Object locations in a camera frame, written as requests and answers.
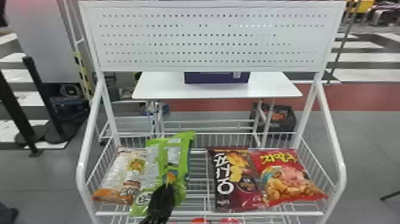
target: pegboard panel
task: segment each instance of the pegboard panel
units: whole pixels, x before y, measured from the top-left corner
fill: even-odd
[[[102,71],[319,71],[338,1],[83,1]]]

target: clear snack package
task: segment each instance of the clear snack package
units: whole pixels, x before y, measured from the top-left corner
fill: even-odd
[[[128,170],[121,188],[121,196],[134,198],[140,191],[145,176],[146,151],[136,150],[130,153]]]
[[[292,148],[251,150],[250,157],[265,191],[263,200],[269,206],[296,200],[327,198],[308,177]]]
[[[105,174],[101,186],[94,192],[94,201],[106,201],[116,204],[131,204],[132,197],[120,195],[130,161],[130,153],[120,152],[109,171]]]

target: red snack bag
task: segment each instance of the red snack bag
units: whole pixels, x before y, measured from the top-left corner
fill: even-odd
[[[209,149],[214,165],[215,209],[238,212],[263,206],[263,194],[249,167],[247,149]]]
[[[294,149],[253,150],[249,154],[262,180],[263,200],[269,206],[284,201],[327,198],[309,180]]]

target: wire grid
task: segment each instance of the wire grid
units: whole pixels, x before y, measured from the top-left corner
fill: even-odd
[[[225,147],[247,147],[252,148],[255,145],[253,133],[196,133],[193,141],[190,155],[190,181],[187,187],[186,199],[181,205],[174,209],[173,216],[170,222],[186,223],[190,222],[194,216],[188,216],[188,211],[215,211],[214,200],[214,179],[211,160],[208,158],[206,147],[225,146]],[[292,138],[296,133],[268,133],[267,148],[289,148]],[[165,137],[173,136],[172,133],[165,133]],[[147,139],[154,138],[155,135],[150,133],[132,133],[121,137],[122,144],[126,147],[144,148]],[[87,187],[91,194],[100,186],[103,176],[112,165],[115,159],[116,147],[113,139],[110,139],[106,144],[103,152],[99,156],[92,173],[87,179]],[[297,150],[298,157],[310,179],[328,194],[335,193],[335,188],[332,180],[328,177],[321,164],[318,162],[315,155],[307,143],[302,140],[300,147]],[[312,216],[322,216],[329,200],[318,201],[296,201],[292,203],[281,203],[278,206],[269,207],[267,209],[257,211],[273,211],[278,216],[260,216],[260,214],[251,215],[246,213],[227,213],[231,217],[242,219],[243,223],[301,223],[301,217],[298,214],[309,214],[314,212]],[[98,216],[108,216],[107,223],[135,223],[140,222],[140,218],[128,218],[129,207],[124,205],[116,205],[111,203],[95,202]],[[184,216],[180,216],[180,212],[186,212]],[[208,219],[213,218],[213,215],[208,215]]]

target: striped floor marking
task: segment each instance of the striped floor marking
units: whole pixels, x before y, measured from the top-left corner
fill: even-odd
[[[328,61],[335,61],[337,53],[331,53]],[[400,62],[399,53],[343,53],[339,57],[339,62]]]
[[[10,33],[10,34],[1,36],[0,37],[0,45],[3,45],[5,43],[11,42],[13,40],[16,40],[17,38],[18,38],[17,34],[15,34],[15,33]]]
[[[27,92],[14,92],[14,95],[18,98],[17,101],[21,107],[33,107],[33,106],[44,106],[45,104],[40,97],[39,92],[27,91]]]
[[[400,82],[398,69],[335,69],[341,82]]]
[[[376,35],[379,35],[379,36],[384,37],[384,38],[388,38],[388,39],[393,40],[393,41],[400,42],[400,36],[396,35],[394,33],[376,33]]]
[[[345,33],[337,33],[336,34],[336,38],[344,38],[344,37],[345,37]],[[354,36],[349,33],[349,35],[347,35],[347,39],[358,39],[358,36]]]
[[[342,42],[336,41],[333,44],[332,48],[340,48],[341,44]],[[344,48],[384,48],[384,47],[368,41],[355,41],[355,42],[346,42]]]
[[[2,69],[1,72],[8,83],[33,82],[26,69]]]
[[[0,63],[22,63],[25,53],[12,53],[0,59]]]
[[[30,120],[29,123],[33,125],[45,125],[48,122],[48,120]],[[14,143],[14,138],[16,134],[18,134],[20,131],[18,130],[17,126],[12,120],[0,120],[0,144],[9,144],[9,143]],[[68,142],[63,142],[60,144],[49,144],[47,142],[37,142],[35,143],[37,148],[40,149],[62,149],[65,148]]]

